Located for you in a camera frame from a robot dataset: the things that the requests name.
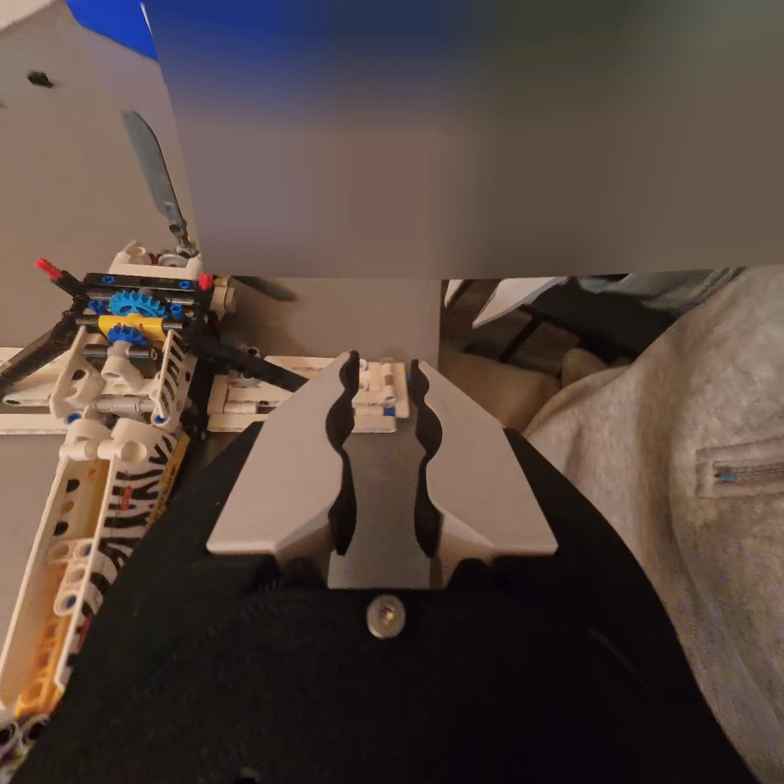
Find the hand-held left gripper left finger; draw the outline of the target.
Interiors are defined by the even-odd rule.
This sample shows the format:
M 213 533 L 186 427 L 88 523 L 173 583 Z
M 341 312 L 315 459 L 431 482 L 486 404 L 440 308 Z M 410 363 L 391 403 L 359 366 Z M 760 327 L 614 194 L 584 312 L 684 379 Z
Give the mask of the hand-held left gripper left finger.
M 277 561 L 347 553 L 357 501 L 344 444 L 354 428 L 359 366 L 358 352 L 340 354 L 263 422 L 208 552 Z

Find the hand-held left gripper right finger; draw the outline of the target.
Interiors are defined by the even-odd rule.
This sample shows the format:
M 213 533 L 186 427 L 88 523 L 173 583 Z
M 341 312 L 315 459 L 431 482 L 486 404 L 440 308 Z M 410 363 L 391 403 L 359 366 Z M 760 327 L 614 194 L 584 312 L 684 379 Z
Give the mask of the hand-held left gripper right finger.
M 554 533 L 502 424 L 424 361 L 411 365 L 409 395 L 424 449 L 414 528 L 430 583 L 448 583 L 464 561 L 555 554 Z

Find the zebra striped lego helicopter model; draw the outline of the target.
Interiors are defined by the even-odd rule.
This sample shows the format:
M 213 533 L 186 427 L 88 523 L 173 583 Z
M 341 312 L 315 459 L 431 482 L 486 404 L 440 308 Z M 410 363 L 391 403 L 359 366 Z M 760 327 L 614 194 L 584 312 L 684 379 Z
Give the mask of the zebra striped lego helicopter model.
M 319 672 L 361 698 L 359 599 L 313 567 L 222 561 L 207 527 L 252 436 L 330 359 L 260 357 L 220 334 L 231 278 L 205 275 L 161 148 L 123 122 L 180 242 L 133 242 L 2 365 L 2 403 L 45 408 L 65 440 L 2 645 L 2 782 L 229 782 L 282 762 L 268 735 L 314 724 Z

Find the blue plastic bin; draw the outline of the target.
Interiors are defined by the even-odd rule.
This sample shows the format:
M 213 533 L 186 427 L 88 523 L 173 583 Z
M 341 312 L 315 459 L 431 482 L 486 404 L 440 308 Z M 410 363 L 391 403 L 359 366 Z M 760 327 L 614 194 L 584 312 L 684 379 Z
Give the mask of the blue plastic bin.
M 158 61 L 144 1 L 65 1 L 75 21 L 138 54 Z

